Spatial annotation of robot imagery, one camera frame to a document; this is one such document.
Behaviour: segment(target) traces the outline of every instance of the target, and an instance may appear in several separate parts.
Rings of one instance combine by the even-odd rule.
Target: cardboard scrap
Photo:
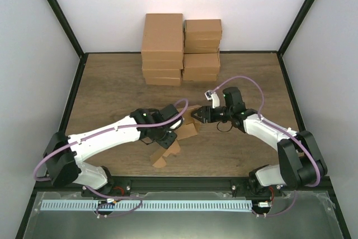
[[[201,127],[201,123],[190,115],[193,110],[198,108],[200,108],[199,105],[189,106],[187,108],[187,110],[183,114],[184,122],[182,126],[180,126],[175,131],[175,133],[177,134],[177,139],[168,149],[160,147],[150,156],[150,162],[152,166],[154,166],[155,168],[165,167],[167,165],[167,162],[163,157],[168,157],[171,154],[176,155],[180,153],[180,145],[178,141],[193,137],[198,134],[199,129]]]

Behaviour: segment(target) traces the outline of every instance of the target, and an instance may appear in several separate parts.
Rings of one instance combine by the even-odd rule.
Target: red wire
[[[120,190],[121,193],[122,193],[122,196],[124,196],[124,189],[121,188],[120,186],[115,186],[115,187],[113,187],[113,189],[114,189],[114,190]]]
[[[275,194],[274,194],[274,189],[273,189],[273,187],[268,187],[268,189],[271,191],[271,195],[272,195],[272,197],[271,197],[271,206],[274,204],[274,197],[275,197]]]

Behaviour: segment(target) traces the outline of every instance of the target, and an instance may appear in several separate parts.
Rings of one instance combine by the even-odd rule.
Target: white wall
[[[358,1],[316,0],[284,55],[352,238],[358,238]]]
[[[0,237],[15,238],[78,57],[46,0],[0,0],[0,7]]]
[[[84,51],[139,51],[146,13],[221,18],[221,50],[278,50],[304,0],[58,0]]]

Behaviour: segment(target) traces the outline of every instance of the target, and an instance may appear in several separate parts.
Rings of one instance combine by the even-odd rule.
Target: cable
[[[123,212],[123,213],[117,214],[117,215],[107,215],[107,218],[115,218],[115,217],[120,217],[120,216],[123,216],[123,215],[128,215],[128,214],[130,214],[130,213],[136,211],[138,208],[140,208],[140,207],[143,205],[143,199],[140,198],[140,197],[131,197],[131,196],[108,196],[108,195],[99,193],[98,191],[96,191],[95,189],[91,188],[90,186],[86,186],[86,188],[87,188],[89,191],[91,191],[91,192],[93,192],[94,194],[96,194],[97,196],[102,197],[102,198],[105,198],[105,199],[115,199],[115,200],[124,200],[124,199],[126,199],[126,200],[139,200],[139,201],[140,201],[139,204],[138,204],[136,207],[132,208],[131,210],[128,210],[128,211],[126,211],[126,212]],[[96,209],[97,217],[100,216],[98,210],[99,210],[102,206],[104,206],[105,204],[101,204],[100,206],[97,207],[97,209]]]
[[[274,189],[271,186],[269,186],[268,189],[271,191],[271,206],[273,206],[275,197]]]
[[[122,193],[122,196],[124,196],[124,189],[123,189],[122,187],[120,187],[120,186],[115,186],[115,187],[113,187],[113,189],[114,189],[114,190],[120,190],[121,193]]]
[[[310,160],[313,168],[314,168],[314,171],[315,171],[315,175],[316,175],[316,180],[315,180],[315,183],[313,184],[308,184],[307,186],[308,187],[316,187],[319,182],[321,181],[321,173],[319,172],[319,168],[316,164],[316,162],[314,161],[312,155],[309,153],[309,151],[295,138],[293,137],[290,133],[286,132],[285,130],[282,130],[281,128],[269,123],[268,121],[266,121],[265,119],[262,118],[262,115],[261,115],[261,110],[263,108],[263,105],[265,103],[265,97],[263,96],[263,91],[261,89],[261,87],[251,78],[249,77],[246,77],[246,76],[234,76],[232,78],[228,78],[226,81],[224,81],[222,84],[220,84],[219,86],[217,86],[216,88],[214,88],[212,90],[212,92],[216,92],[218,89],[220,89],[221,87],[223,87],[226,83],[228,83],[229,81],[232,81],[233,79],[236,79],[236,78],[244,78],[244,79],[247,79],[249,81],[251,81],[257,88],[258,90],[260,91],[260,94],[261,94],[261,105],[260,107],[258,108],[258,111],[257,111],[257,115],[258,115],[258,118],[264,123],[266,124],[267,126],[270,126],[272,128],[274,128],[275,130],[287,135],[293,142],[295,142],[297,144],[297,146],[300,147],[300,149],[302,149],[302,151],[304,152],[304,154],[308,157],[308,159]]]
[[[285,214],[287,211],[289,211],[293,206],[294,204],[296,203],[296,200],[297,200],[297,191],[294,191],[294,196],[293,196],[293,201],[292,203],[290,204],[289,207],[287,207],[285,210],[281,211],[281,212],[278,212],[278,213],[275,213],[275,214],[271,214],[271,215],[262,215],[262,214],[257,214],[254,210],[251,210],[251,212],[256,215],[256,216],[263,216],[264,218],[271,218],[271,217],[277,217],[279,215],[282,215],[282,214]]]
[[[180,118],[184,112],[187,110],[188,106],[189,106],[189,101],[187,98],[182,98],[178,101],[175,102],[174,106],[177,106],[179,103],[181,102],[185,102],[185,106],[183,108],[182,111],[180,111],[180,113],[176,116],[174,116],[172,119],[169,119],[169,120],[166,120],[162,123],[155,123],[155,124],[129,124],[129,125],[120,125],[118,126],[118,129],[123,129],[123,128],[153,128],[153,127],[159,127],[159,126],[163,126],[163,125],[166,125],[168,123],[171,123],[175,120],[177,120],[178,118]],[[96,137],[98,135],[101,135],[101,134],[104,134],[104,133],[107,133],[107,132],[110,132],[110,131],[113,131],[115,130],[114,127],[111,127],[111,128],[108,128],[108,129],[105,129],[105,130],[102,130],[102,131],[99,131],[97,133],[94,133],[94,134],[91,134],[87,137],[84,137],[84,138],[81,138],[81,142],[84,142],[84,141],[87,141],[93,137]],[[48,180],[51,180],[49,177],[37,177],[37,172],[39,170],[39,168],[46,162],[48,161],[49,159],[51,159],[53,156],[55,156],[56,154],[58,154],[59,152],[61,151],[64,151],[65,149],[71,147],[71,146],[74,146],[76,145],[78,142],[75,141],[75,142],[72,142],[72,143],[69,143],[67,145],[64,145],[58,149],[56,149],[55,151],[51,152],[50,154],[48,154],[46,157],[44,157],[35,167],[33,173],[32,173],[32,176],[33,178],[36,180],[36,181],[48,181]]]
[[[226,131],[222,131],[219,129],[219,124],[220,123],[223,123],[222,121],[219,121],[218,124],[216,125],[216,128],[218,131],[222,132],[222,133],[228,133],[229,131],[231,131],[231,129],[233,129],[233,125],[231,125],[230,129],[229,130],[226,130]]]

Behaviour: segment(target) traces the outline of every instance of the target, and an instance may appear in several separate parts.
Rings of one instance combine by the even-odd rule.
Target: black metal frame
[[[88,53],[83,52],[57,0],[48,0],[48,2],[51,8],[53,9],[56,17],[58,18],[60,24],[62,25],[68,39],[72,43],[75,51],[77,52],[80,58],[76,76],[74,78],[74,82],[70,91],[68,102],[65,107],[65,112],[63,114],[63,118],[60,124],[60,130],[65,131],[76,98],[78,87],[81,82],[82,74],[88,58]],[[221,53],[276,53],[300,131],[305,130],[305,126],[303,123],[303,119],[282,56],[286,52],[288,46],[290,45],[292,39],[294,38],[297,30],[299,29],[301,23],[303,22],[313,2],[314,0],[304,1],[279,51],[222,51],[221,52]],[[122,186],[130,186],[130,190],[129,191],[126,190],[127,192],[126,194],[128,194],[131,191],[140,192],[140,193],[153,192],[153,191],[222,191],[222,192],[232,192],[234,196],[244,196],[247,199],[252,199],[252,200],[257,199],[257,196],[252,195],[250,192],[248,192],[247,189],[248,177],[114,177],[114,179],[118,184]],[[343,236],[344,238],[351,238],[329,177],[324,177],[321,183],[319,184],[319,186],[317,186],[315,189],[320,191],[324,190],[328,192],[330,199],[336,205],[335,214],[339,221]],[[308,191],[312,189],[309,187],[302,187],[299,190]],[[74,192],[74,191],[82,191],[82,188],[81,186],[76,184],[71,184],[65,188],[55,188],[51,186],[49,182],[37,182],[31,194],[28,206],[26,208],[16,238],[22,238],[25,233],[29,216],[32,207],[34,205],[35,197],[37,192],[39,191]]]

